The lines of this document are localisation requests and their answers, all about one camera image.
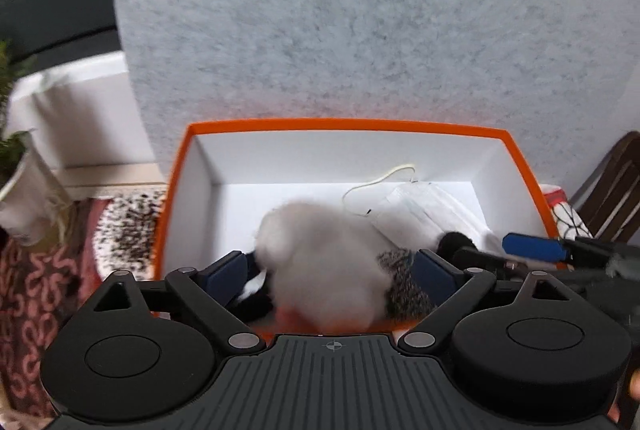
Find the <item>chair backrest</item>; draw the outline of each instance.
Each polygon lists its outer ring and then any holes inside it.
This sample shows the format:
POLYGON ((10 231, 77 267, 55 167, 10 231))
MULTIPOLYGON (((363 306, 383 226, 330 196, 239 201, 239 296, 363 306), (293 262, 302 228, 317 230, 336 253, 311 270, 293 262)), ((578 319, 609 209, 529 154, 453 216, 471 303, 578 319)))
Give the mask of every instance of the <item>chair backrest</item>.
POLYGON ((625 134, 593 191, 578 209, 591 233, 604 241, 627 242, 640 228, 640 133, 625 134))

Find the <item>textured wallpaper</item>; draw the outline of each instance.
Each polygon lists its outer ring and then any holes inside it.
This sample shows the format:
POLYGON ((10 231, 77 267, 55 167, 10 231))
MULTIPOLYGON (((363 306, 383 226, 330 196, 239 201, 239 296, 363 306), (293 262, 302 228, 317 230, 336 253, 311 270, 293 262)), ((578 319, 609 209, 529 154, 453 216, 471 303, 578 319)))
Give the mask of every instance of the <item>textured wallpaper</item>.
POLYGON ((163 171, 190 121, 384 117, 508 129, 562 184, 640 127, 640 0, 115 2, 163 171))

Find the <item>white elastic string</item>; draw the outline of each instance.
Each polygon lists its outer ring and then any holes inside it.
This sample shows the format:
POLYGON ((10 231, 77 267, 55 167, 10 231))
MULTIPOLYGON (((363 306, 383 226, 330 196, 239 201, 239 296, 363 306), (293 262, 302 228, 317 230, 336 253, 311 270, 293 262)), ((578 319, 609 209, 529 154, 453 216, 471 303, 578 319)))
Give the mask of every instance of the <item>white elastic string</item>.
POLYGON ((343 195, 342 195, 342 206, 344 207, 345 210, 347 210, 350 214, 353 215, 357 215, 359 217, 366 217, 367 215, 369 215, 369 212, 367 212, 366 214, 359 214, 357 212, 353 212, 351 210, 349 210, 347 208, 347 203, 345 201, 346 197, 348 194, 350 194, 351 192, 353 192, 354 190, 357 190, 359 188, 364 188, 367 186, 372 186, 372 185, 377 185, 378 183, 382 183, 383 181, 385 181, 385 179, 390 178, 391 176, 393 176, 393 174, 395 174, 396 172, 400 172, 401 170, 405 170, 405 169, 411 169, 414 171, 414 173, 411 176, 410 182, 413 183, 415 181, 418 181, 417 179, 415 179, 415 165, 413 165, 412 163, 408 163, 406 165, 398 165, 395 166, 394 168, 392 168, 391 170, 389 170, 389 172, 387 172, 385 175, 379 177, 378 179, 374 179, 373 181, 369 181, 368 183, 363 183, 361 185, 356 185, 356 186, 352 186, 351 188, 349 188, 343 195))

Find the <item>white flower pot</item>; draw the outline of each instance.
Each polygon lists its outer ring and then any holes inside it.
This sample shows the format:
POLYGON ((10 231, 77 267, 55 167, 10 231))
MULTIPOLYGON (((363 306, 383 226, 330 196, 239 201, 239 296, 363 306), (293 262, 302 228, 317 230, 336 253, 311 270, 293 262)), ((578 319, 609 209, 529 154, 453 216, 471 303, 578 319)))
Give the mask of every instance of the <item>white flower pot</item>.
POLYGON ((62 243, 70 223, 72 201, 44 162, 30 134, 13 177, 0 189, 0 226, 32 251, 62 243))

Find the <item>gray knit fabric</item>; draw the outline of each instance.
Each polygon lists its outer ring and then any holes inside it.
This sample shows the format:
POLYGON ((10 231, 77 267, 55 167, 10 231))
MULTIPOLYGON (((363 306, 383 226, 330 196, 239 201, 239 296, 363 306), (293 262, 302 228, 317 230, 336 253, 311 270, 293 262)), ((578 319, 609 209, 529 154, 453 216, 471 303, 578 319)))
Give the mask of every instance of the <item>gray knit fabric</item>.
POLYGON ((411 275, 414 252, 399 248, 382 253, 380 265, 393 274, 393 284, 386 292, 386 315, 397 321, 424 318, 434 309, 427 293, 411 275))

